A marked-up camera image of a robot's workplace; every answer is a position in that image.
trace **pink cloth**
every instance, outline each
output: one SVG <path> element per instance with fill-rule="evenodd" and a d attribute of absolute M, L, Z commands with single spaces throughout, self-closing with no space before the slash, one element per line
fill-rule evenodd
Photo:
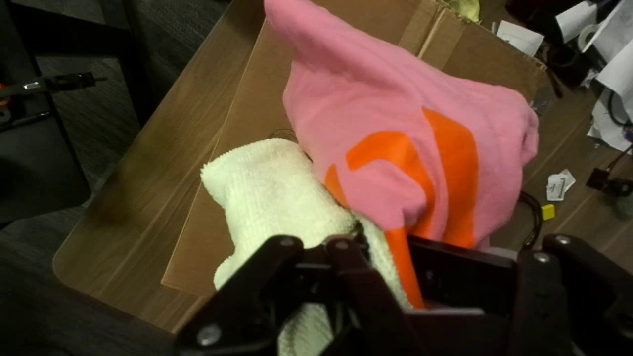
<path fill-rule="evenodd" d="M 310 0 L 265 13 L 292 48 L 282 102 L 298 145 L 332 197 L 385 232 L 421 305 L 405 236 L 476 248 L 506 224 L 536 116 L 516 92 L 445 76 Z"/>

